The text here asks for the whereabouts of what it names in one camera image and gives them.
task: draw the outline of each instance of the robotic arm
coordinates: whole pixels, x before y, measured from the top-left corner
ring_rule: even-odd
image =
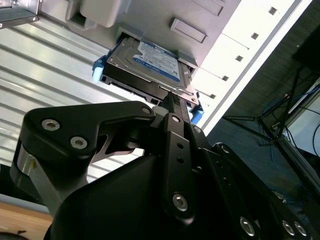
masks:
[[[144,155],[87,183],[92,161],[135,148]],[[54,217],[48,240],[311,239],[227,145],[209,145],[170,92],[153,109],[131,101],[28,112],[11,176]]]

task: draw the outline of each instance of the metal screw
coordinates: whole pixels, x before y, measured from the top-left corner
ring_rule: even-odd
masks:
[[[221,149],[222,149],[226,154],[229,154],[229,153],[230,153],[225,146],[221,146]]]
[[[187,211],[188,203],[184,196],[176,193],[175,195],[173,195],[172,201],[178,210],[180,210],[181,212]]]
[[[177,118],[176,116],[172,116],[172,119],[177,123],[180,122],[179,118]]]
[[[151,111],[148,108],[143,107],[142,111],[144,111],[146,114],[150,114]]]
[[[200,129],[199,127],[194,126],[193,128],[194,128],[194,130],[195,130],[198,134],[201,133],[201,129]]]
[[[244,217],[240,217],[240,225],[242,229],[248,234],[249,236],[253,237],[255,235],[255,229],[252,224],[245,219]]]
[[[301,233],[303,236],[307,236],[306,230],[298,222],[295,221],[294,225],[296,229],[298,229],[299,233]]]
[[[288,234],[290,234],[291,236],[295,235],[295,231],[292,229],[292,227],[286,221],[282,221],[282,225]]]
[[[60,128],[60,124],[56,120],[53,120],[53,119],[43,120],[41,125],[45,130],[48,130],[48,131],[55,131]]]
[[[88,146],[87,141],[80,136],[74,136],[71,138],[70,143],[75,149],[85,149]]]

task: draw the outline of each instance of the hard drive label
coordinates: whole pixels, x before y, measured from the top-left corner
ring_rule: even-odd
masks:
[[[138,50],[142,55],[134,55],[134,61],[175,82],[180,82],[178,60],[172,52],[154,43],[143,41],[140,42]]]

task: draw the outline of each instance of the hard drive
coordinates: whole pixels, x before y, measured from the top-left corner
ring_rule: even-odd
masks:
[[[168,92],[198,105],[191,73],[177,56],[148,41],[124,38],[107,59],[101,79],[159,104]]]

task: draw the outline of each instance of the wooden surface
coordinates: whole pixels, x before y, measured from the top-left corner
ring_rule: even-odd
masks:
[[[17,234],[29,240],[43,240],[52,223],[48,214],[0,202],[0,232]]]

